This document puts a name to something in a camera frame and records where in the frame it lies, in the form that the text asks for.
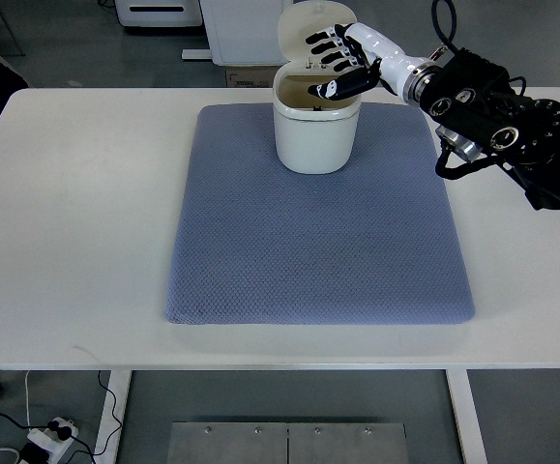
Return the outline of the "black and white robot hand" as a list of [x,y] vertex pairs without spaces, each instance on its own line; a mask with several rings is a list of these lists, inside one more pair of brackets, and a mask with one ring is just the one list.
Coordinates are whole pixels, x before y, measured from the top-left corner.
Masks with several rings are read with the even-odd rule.
[[311,85],[321,100],[347,100],[381,84],[404,102],[417,105],[437,67],[428,58],[412,57],[386,36],[363,23],[335,24],[306,38],[311,53],[339,75]]

